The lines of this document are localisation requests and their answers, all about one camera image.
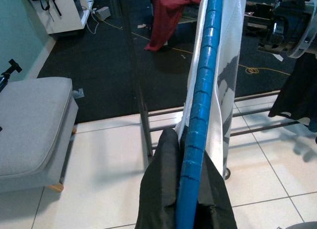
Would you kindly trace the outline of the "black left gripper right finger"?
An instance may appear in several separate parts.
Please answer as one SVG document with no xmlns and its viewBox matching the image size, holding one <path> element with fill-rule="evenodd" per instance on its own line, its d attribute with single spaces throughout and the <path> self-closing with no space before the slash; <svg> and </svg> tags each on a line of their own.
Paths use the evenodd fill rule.
<svg viewBox="0 0 317 229">
<path fill-rule="evenodd" d="M 203 158 L 195 229 L 237 229 L 224 179 L 207 154 Z"/>
</svg>

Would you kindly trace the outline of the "grey cushioned ottoman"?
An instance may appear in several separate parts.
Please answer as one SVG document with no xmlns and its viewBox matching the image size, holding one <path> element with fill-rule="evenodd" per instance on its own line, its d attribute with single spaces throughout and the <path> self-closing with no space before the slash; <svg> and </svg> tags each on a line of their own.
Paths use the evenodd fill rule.
<svg viewBox="0 0 317 229">
<path fill-rule="evenodd" d="M 64 77 L 0 92 L 0 193 L 59 183 L 78 106 Z"/>
</svg>

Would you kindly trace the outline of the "grey power adapter box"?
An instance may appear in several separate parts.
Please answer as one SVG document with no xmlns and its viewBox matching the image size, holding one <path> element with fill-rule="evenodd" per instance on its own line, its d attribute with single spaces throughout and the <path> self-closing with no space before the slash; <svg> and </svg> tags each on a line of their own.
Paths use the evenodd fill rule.
<svg viewBox="0 0 317 229">
<path fill-rule="evenodd" d="M 96 15 L 100 20 L 104 21 L 107 18 L 111 17 L 110 8 L 108 6 L 99 8 L 96 10 Z"/>
</svg>

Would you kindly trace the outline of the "black floor mat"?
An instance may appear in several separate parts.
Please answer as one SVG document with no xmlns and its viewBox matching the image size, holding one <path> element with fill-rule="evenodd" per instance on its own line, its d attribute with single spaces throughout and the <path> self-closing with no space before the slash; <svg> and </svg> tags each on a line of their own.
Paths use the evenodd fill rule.
<svg viewBox="0 0 317 229">
<path fill-rule="evenodd" d="M 187 95 L 196 23 L 179 24 L 168 45 L 157 52 L 145 50 L 151 36 L 150 0 L 126 0 L 136 52 L 139 80 L 149 111 L 183 106 Z M 109 18 L 76 35 L 58 38 L 39 77 L 70 78 L 73 88 L 84 90 L 77 99 L 76 121 L 89 121 L 137 114 L 128 48 L 122 20 Z M 236 83 L 236 96 L 280 89 L 293 72 L 296 60 L 279 61 L 257 50 L 257 41 L 243 37 Z"/>
</svg>

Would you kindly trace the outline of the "red cloth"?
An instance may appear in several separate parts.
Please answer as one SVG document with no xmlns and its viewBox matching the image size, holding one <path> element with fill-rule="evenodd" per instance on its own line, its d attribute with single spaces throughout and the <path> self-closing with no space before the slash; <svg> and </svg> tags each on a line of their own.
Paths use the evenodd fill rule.
<svg viewBox="0 0 317 229">
<path fill-rule="evenodd" d="M 201 0 L 150 0 L 154 22 L 150 42 L 145 50 L 158 51 L 173 35 L 185 6 L 200 4 Z"/>
</svg>

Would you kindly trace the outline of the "black printed t-shirt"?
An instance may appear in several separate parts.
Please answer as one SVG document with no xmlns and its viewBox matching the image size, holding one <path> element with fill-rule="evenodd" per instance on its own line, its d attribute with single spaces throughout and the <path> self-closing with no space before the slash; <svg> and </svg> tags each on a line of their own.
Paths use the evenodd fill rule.
<svg viewBox="0 0 317 229">
<path fill-rule="evenodd" d="M 298 121 L 317 133 L 317 58 L 314 54 L 305 53 L 296 60 L 268 116 Z"/>
</svg>

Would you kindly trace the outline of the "blue plastic hanger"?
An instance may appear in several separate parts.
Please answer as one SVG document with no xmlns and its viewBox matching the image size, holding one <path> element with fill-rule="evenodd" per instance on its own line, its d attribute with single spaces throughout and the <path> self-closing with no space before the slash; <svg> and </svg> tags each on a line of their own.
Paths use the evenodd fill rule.
<svg viewBox="0 0 317 229">
<path fill-rule="evenodd" d="M 206 147 L 221 33 L 223 0 L 208 0 L 184 159 L 175 206 L 175 229 L 193 229 Z"/>
</svg>

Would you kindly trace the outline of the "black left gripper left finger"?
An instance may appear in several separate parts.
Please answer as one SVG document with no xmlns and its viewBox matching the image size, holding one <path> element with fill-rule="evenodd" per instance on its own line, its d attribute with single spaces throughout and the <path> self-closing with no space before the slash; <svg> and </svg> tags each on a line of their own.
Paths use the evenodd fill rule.
<svg viewBox="0 0 317 229">
<path fill-rule="evenodd" d="M 165 129 L 140 184 L 135 229 L 175 229 L 175 204 L 183 160 L 178 135 Z"/>
</svg>

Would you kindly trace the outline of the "black metal clothes rack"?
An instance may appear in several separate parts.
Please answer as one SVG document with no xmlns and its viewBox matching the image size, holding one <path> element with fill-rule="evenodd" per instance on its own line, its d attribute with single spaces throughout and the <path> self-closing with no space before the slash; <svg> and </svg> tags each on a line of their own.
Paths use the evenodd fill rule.
<svg viewBox="0 0 317 229">
<path fill-rule="evenodd" d="M 164 110 L 164 111 L 158 111 L 157 113 L 153 113 L 153 114 L 148 113 L 147 106 L 146 106 L 146 104 L 144 102 L 144 98 L 143 98 L 142 88 L 141 88 L 141 84 L 140 84 L 140 80 L 139 80 L 138 64 L 137 64 L 135 49 L 134 49 L 133 41 L 132 41 L 132 34 L 134 34 L 134 35 L 137 35 L 137 34 L 132 33 L 131 28 L 130 28 L 129 11 L 128 11 L 128 6 L 126 3 L 126 0 L 117 0 L 117 4 L 118 4 L 118 6 L 120 6 L 120 10 L 122 13 L 123 32 L 124 32 L 124 35 L 126 38 L 129 52 L 131 54 L 130 55 L 130 62 L 131 62 L 131 68 L 132 68 L 131 79 L 133 82 L 134 93 L 136 95 L 136 101 L 138 103 L 139 113 L 141 116 L 140 118 L 141 118 L 143 136 L 145 138 L 145 151 L 146 151 L 146 154 L 148 157 L 148 162 L 150 162 L 151 158 L 153 157 L 153 154 L 154 154 L 153 151 L 156 150 L 158 147 L 157 145 L 153 146 L 151 133 L 163 131 L 164 129 L 175 128 L 176 124 L 151 128 L 150 124 L 149 124 L 149 117 L 167 115 L 169 113 L 176 113 L 176 112 L 180 112 L 183 109 L 168 110 L 168 111 Z M 265 98 L 268 96 L 275 96 L 275 95 L 277 96 L 278 94 L 280 94 L 280 91 L 281 90 L 275 90 L 275 91 L 271 91 L 271 92 L 263 92 L 263 93 L 253 94 L 253 95 L 241 96 L 241 97 L 235 98 L 234 102 L 255 100 L 255 99 Z M 262 109 L 247 111 L 247 112 L 235 113 L 232 115 L 232 118 L 243 117 L 243 116 L 247 116 L 247 115 L 253 115 L 253 114 L 267 112 L 271 108 L 272 107 L 270 107 L 270 108 L 267 107 L 267 108 L 262 108 Z M 241 135 L 262 132 L 262 131 L 268 131 L 271 129 L 278 129 L 278 128 L 287 127 L 287 126 L 296 125 L 296 124 L 300 124 L 300 122 L 293 120 L 293 121 L 282 122 L 282 123 L 274 124 L 274 125 L 266 125 L 266 126 L 262 126 L 259 128 L 245 130 L 245 131 L 233 132 L 230 134 L 230 137 L 241 136 Z"/>
</svg>

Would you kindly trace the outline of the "white shelf unit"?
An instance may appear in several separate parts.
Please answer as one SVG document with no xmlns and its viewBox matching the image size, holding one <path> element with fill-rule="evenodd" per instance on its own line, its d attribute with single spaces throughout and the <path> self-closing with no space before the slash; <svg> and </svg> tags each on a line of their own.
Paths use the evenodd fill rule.
<svg viewBox="0 0 317 229">
<path fill-rule="evenodd" d="M 39 1 L 29 0 L 47 34 L 57 34 L 85 28 L 95 0 L 55 0 L 62 14 L 59 16 L 52 1 L 49 11 L 41 8 Z"/>
</svg>

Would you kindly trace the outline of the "black exercise bench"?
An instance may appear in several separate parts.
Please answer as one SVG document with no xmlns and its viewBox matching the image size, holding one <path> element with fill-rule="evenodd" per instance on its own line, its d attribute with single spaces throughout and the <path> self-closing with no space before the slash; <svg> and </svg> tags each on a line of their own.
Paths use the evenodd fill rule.
<svg viewBox="0 0 317 229">
<path fill-rule="evenodd" d="M 245 6 L 243 36 L 264 38 L 272 25 L 273 5 L 247 1 Z"/>
</svg>

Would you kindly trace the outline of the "white printed garment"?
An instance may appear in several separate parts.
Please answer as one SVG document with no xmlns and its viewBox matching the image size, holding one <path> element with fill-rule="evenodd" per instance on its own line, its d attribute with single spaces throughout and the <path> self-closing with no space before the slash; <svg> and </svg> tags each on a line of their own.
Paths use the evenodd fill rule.
<svg viewBox="0 0 317 229">
<path fill-rule="evenodd" d="M 187 83 L 187 96 L 182 119 L 176 125 L 178 136 L 181 136 L 185 127 L 189 125 L 198 72 L 199 52 L 203 46 L 202 37 L 207 13 L 207 2 L 208 0 L 201 0 L 200 2 L 194 54 Z M 217 52 L 206 141 L 206 152 L 223 177 L 226 175 L 245 5 L 246 0 L 223 0 L 220 43 Z"/>
</svg>

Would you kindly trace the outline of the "black tripod stick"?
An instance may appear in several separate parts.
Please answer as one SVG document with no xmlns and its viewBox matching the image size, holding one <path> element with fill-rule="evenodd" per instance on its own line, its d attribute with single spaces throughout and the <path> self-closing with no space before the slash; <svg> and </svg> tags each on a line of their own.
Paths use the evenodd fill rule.
<svg viewBox="0 0 317 229">
<path fill-rule="evenodd" d="M 9 60 L 9 64 L 10 64 L 10 67 L 6 71 L 1 73 L 1 76 L 0 76 L 0 92 L 8 84 L 8 80 L 10 79 L 10 76 L 14 71 L 17 71 L 18 73 L 22 72 L 22 68 L 19 66 L 19 64 L 15 60 L 13 59 Z"/>
</svg>

